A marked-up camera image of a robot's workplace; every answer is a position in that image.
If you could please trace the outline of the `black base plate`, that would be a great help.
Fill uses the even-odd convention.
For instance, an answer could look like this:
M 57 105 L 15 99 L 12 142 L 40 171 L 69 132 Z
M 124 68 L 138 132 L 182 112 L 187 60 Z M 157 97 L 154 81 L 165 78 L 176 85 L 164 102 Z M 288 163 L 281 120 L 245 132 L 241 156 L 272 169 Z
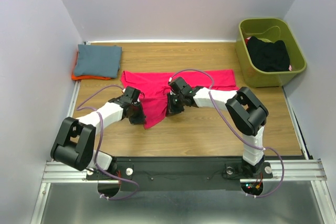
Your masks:
M 240 156 L 117 157 L 112 171 L 135 181 L 141 191 L 241 190 L 241 180 L 271 179 L 269 162 L 257 169 Z

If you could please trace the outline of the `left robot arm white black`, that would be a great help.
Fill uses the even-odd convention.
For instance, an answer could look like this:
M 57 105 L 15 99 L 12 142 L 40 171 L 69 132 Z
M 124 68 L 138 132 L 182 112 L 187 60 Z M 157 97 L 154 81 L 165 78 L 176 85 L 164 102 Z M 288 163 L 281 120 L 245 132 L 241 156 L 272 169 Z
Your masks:
M 117 98 L 112 98 L 102 107 L 95 109 L 84 106 L 78 111 L 90 109 L 92 112 L 79 118 L 65 118 L 50 151 L 53 160 L 82 171 L 96 169 L 106 179 L 116 178 L 117 166 L 113 157 L 100 151 L 103 130 L 127 118 L 132 125 L 145 123 L 145 115 L 140 101 L 143 93 L 127 86 Z

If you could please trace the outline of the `olive green plastic bin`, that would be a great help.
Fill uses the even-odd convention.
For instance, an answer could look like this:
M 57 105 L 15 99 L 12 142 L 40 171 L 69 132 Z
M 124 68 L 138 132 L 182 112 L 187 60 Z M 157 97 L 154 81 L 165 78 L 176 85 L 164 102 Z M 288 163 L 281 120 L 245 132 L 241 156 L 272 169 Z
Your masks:
M 289 70 L 265 72 L 254 66 L 246 44 L 246 39 L 252 36 L 264 42 L 283 41 L 289 55 Z M 236 52 L 244 80 L 254 88 L 284 86 L 307 67 L 291 29 L 286 22 L 277 18 L 242 20 L 238 25 Z

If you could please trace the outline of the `pink red t shirt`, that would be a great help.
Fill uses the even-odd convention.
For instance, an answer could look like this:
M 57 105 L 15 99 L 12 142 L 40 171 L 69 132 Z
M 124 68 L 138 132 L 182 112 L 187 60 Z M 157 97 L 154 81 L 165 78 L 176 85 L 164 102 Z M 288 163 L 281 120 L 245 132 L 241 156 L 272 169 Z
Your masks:
M 206 73 L 214 80 L 214 90 L 238 90 L 233 70 L 210 70 Z M 172 75 L 174 75 L 172 72 L 122 72 L 121 83 L 124 87 L 131 86 L 144 93 L 140 101 L 146 116 L 145 129 L 164 120 L 167 111 L 167 94 L 170 92 L 168 81 Z

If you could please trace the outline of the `folded orange t shirt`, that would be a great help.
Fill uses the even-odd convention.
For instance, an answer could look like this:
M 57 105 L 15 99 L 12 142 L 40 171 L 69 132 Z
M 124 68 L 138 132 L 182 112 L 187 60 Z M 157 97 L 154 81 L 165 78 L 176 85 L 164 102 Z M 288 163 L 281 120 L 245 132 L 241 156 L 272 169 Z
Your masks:
M 79 55 L 79 51 L 77 51 L 77 53 L 76 53 L 75 63 L 73 64 L 73 68 L 72 68 L 72 72 L 71 72 L 71 79 L 73 81 L 90 80 L 90 79 L 95 79 L 95 80 L 111 80 L 111 78 L 109 78 L 109 77 L 100 77 L 100 76 L 92 76 L 92 75 L 75 76 L 74 70 L 75 70 L 75 66 L 77 65 L 78 55 Z

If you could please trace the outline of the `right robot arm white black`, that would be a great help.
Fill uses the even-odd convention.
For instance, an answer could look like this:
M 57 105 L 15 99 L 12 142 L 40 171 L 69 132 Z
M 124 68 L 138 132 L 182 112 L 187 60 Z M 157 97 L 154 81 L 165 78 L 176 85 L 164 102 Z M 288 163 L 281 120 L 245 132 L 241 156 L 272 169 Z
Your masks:
M 212 90 L 203 86 L 193 88 L 182 77 L 170 79 L 168 85 L 171 90 L 167 94 L 166 116 L 182 113 L 185 106 L 214 108 L 219 114 L 227 111 L 241 135 L 227 120 L 224 122 L 244 144 L 243 174 L 253 177 L 260 172 L 264 162 L 262 139 L 269 112 L 249 88 L 242 87 L 237 91 Z

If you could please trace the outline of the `black t shirt in bin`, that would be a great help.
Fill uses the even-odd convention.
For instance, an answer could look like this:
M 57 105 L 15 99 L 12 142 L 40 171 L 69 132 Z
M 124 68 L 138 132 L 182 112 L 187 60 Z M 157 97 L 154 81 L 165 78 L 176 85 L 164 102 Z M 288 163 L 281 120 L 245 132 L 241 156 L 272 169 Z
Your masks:
M 252 64 L 264 72 L 291 71 L 290 58 L 285 43 L 264 42 L 255 36 L 245 39 Z

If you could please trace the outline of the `folded blue grey t shirt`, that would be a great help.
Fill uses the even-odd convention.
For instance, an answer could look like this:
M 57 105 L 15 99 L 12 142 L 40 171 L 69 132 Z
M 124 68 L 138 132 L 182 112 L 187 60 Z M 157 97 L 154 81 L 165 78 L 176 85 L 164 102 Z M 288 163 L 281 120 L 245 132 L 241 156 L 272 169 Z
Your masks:
M 78 45 L 75 76 L 92 75 L 115 79 L 120 69 L 122 47 Z

